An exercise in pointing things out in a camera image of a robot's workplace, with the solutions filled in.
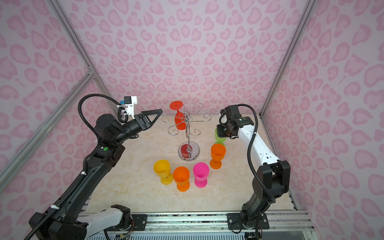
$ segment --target marble-pattern surface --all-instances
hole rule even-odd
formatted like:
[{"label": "marble-pattern surface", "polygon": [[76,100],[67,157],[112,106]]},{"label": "marble-pattern surface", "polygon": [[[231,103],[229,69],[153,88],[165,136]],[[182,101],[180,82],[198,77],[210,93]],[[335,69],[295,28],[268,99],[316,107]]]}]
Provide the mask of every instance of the marble-pattern surface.
[{"label": "marble-pattern surface", "polygon": [[[103,178],[92,193],[87,212],[99,212],[113,204],[127,206],[132,212],[186,212],[186,211],[231,211],[240,210],[253,193],[253,175],[247,162],[247,146],[240,139],[227,139],[227,153],[218,170],[210,167],[208,184],[198,188],[194,184],[193,166],[198,162],[209,165],[210,148],[216,142],[215,128],[219,115],[212,115],[208,122],[193,122],[191,128],[201,130],[201,135],[191,140],[200,147],[200,156],[193,162],[178,157],[178,147],[187,140],[185,131],[171,136],[167,129],[170,122],[161,118],[147,131],[139,133],[138,139],[124,143],[126,147],[117,165]],[[263,126],[259,121],[258,132],[269,146]],[[160,159],[170,162],[171,172],[179,166],[190,171],[190,188],[180,192],[173,181],[163,185],[153,172],[153,164]],[[277,199],[272,209],[293,209],[288,194]]]}]

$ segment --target wires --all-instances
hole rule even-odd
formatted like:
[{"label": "wires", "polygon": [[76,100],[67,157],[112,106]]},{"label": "wires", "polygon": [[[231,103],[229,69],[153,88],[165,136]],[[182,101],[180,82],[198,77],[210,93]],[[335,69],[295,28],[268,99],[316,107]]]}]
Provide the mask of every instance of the wires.
[{"label": "wires", "polygon": [[259,236],[259,225],[257,225],[256,224],[256,227],[255,227],[255,238],[257,239],[257,240],[259,240],[260,239],[260,236]]},{"label": "wires", "polygon": [[260,224],[260,222],[259,222],[259,226],[260,226],[260,229],[261,229],[261,231],[262,231],[262,233],[260,234],[260,239],[263,237],[263,228],[262,228],[262,225]]},{"label": "wires", "polygon": [[255,176],[257,182],[260,184],[260,186],[262,187],[262,189],[264,190],[264,192],[267,194],[267,196],[269,197],[269,199],[271,200],[271,203],[275,203],[276,202],[276,199],[275,197],[273,197],[273,195],[271,194],[271,192],[269,191],[269,189],[265,186],[265,184],[260,180],[259,176],[257,175],[256,173],[256,170],[255,168],[253,167],[253,164],[252,164],[252,160],[251,160],[251,150],[252,150],[252,145],[253,145],[253,141],[255,140],[256,138],[256,132],[257,132],[257,128],[259,126],[259,121],[257,120],[257,115],[256,115],[256,112],[255,110],[253,109],[253,107],[247,105],[247,104],[238,104],[237,106],[244,106],[244,107],[247,107],[249,109],[252,110],[252,113],[253,113],[253,116],[255,117],[255,130],[253,131],[253,134],[252,134],[252,138],[251,138],[251,141],[249,142],[249,145],[248,145],[248,150],[247,150],[247,159],[248,159],[248,165],[249,165],[249,168],[251,169],[253,175]]},{"label": "wires", "polygon": [[129,239],[131,237],[131,234],[133,232],[133,229],[135,228],[135,221],[132,220],[132,224],[130,225],[131,229],[126,232],[126,233],[122,233],[120,235],[116,235],[116,238],[122,238],[122,239]]},{"label": "wires", "polygon": [[234,222],[234,223],[231,224],[231,228],[232,228],[232,225],[235,224],[235,223],[240,223],[240,230],[239,230],[238,232],[235,232],[235,231],[233,231],[233,230],[231,229],[231,231],[232,231],[233,233],[235,233],[235,234],[239,234],[239,233],[241,233],[241,230],[242,230],[242,228],[243,228],[243,222],[242,222],[242,221],[241,221],[241,222]]},{"label": "wires", "polygon": [[223,118],[225,116],[225,112],[220,116],[220,118],[218,119],[218,122],[221,124],[221,125],[226,125],[227,123],[228,123],[228,119],[227,119],[227,121],[225,122],[225,123],[222,123],[221,122],[221,119]]},{"label": "wires", "polygon": [[[98,142],[100,142],[100,136],[95,132],[94,128],[92,127],[92,125],[85,119],[84,115],[83,115],[83,111],[81,109],[82,105],[83,105],[83,102],[88,99],[88,98],[91,98],[91,97],[102,97],[102,98],[106,98],[110,101],[112,101],[114,104],[116,105],[120,105],[115,99],[109,97],[109,96],[106,96],[106,95],[103,95],[103,94],[99,94],[99,93],[93,93],[93,94],[88,94],[84,97],[82,97],[82,99],[80,99],[79,101],[79,104],[77,106],[77,110],[79,112],[79,115],[80,115],[80,118],[81,120],[85,123],[85,125],[87,125],[87,127],[89,127],[89,129],[92,130],[92,132],[96,135],[97,137],[97,140]],[[119,122],[121,123],[126,123],[128,121],[128,116],[126,115],[124,120],[121,119],[121,111],[122,110],[125,110],[125,108],[123,106],[120,106],[119,109],[118,109],[118,120]]]}]

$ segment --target glass base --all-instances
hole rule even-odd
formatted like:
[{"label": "glass base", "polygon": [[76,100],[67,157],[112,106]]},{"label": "glass base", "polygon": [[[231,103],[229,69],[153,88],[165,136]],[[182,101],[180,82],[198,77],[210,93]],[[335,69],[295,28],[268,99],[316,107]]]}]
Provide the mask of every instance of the glass base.
[{"label": "glass base", "polygon": [[196,185],[197,187],[199,187],[199,188],[203,188],[203,187],[205,187],[205,186],[207,185],[207,183],[208,183],[208,180],[207,180],[207,179],[204,180],[204,181],[198,181],[198,180],[195,179],[195,185]]},{"label": "glass base", "polygon": [[189,186],[190,186],[190,183],[188,182],[186,185],[183,185],[183,186],[177,185],[177,189],[178,189],[180,192],[185,192],[186,190],[189,189]]},{"label": "glass base", "polygon": [[186,162],[194,161],[200,155],[200,148],[199,148],[199,146],[195,142],[189,142],[189,145],[190,145],[190,148],[191,148],[191,152],[188,153],[186,151],[187,148],[184,145],[187,146],[188,142],[184,142],[184,143],[182,143],[180,145],[179,151],[178,151],[179,157],[181,159],[183,159],[184,161],[186,161]]},{"label": "glass base", "polygon": [[210,165],[211,168],[213,168],[213,169],[219,169],[219,168],[221,168],[222,163],[221,163],[221,161],[215,161],[215,160],[212,159],[212,160],[209,162],[209,165]]}]

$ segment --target pink wallpaper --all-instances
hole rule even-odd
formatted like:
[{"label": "pink wallpaper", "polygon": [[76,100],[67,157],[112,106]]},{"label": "pink wallpaper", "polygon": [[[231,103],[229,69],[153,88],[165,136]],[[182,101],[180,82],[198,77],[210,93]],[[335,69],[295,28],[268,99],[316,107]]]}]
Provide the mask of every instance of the pink wallpaper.
[{"label": "pink wallpaper", "polygon": [[86,69],[44,0],[0,2],[0,172]]},{"label": "pink wallpaper", "polygon": [[320,1],[266,123],[320,239],[384,239],[384,1]]},{"label": "pink wallpaper", "polygon": [[[30,231],[29,218],[44,212],[80,173],[83,158],[96,146],[95,135],[77,112],[80,98],[90,93],[101,93],[94,82],[0,195],[1,239],[23,239]],[[96,119],[111,110],[104,98],[94,97],[84,102],[83,112],[95,126]]]},{"label": "pink wallpaper", "polygon": [[260,111],[306,0],[61,1],[109,91],[137,109]]}]

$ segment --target metal bracket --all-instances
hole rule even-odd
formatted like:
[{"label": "metal bracket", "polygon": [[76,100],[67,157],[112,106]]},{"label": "metal bracket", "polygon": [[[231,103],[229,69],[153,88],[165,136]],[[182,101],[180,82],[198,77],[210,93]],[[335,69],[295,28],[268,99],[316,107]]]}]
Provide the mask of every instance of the metal bracket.
[{"label": "metal bracket", "polygon": [[[229,230],[240,230],[240,228],[241,229],[247,229],[242,224],[242,219],[241,219],[240,213],[227,214],[227,222],[228,222],[228,229]],[[263,214],[259,223],[260,223],[260,226],[262,227],[262,229],[269,229],[269,223],[268,223],[268,218],[266,216],[266,213]]]},{"label": "metal bracket", "polygon": [[135,227],[133,228],[134,231],[144,231],[145,226],[147,224],[147,217],[146,214],[133,214],[132,218],[135,222]]},{"label": "metal bracket", "polygon": [[[147,224],[148,215],[146,215],[146,214],[132,214],[131,217],[132,217],[133,221],[135,222],[135,226],[134,226],[133,230],[134,231],[144,231],[145,226]],[[111,232],[111,231],[120,232],[121,231],[117,226],[109,227],[106,230],[109,232]]]}]

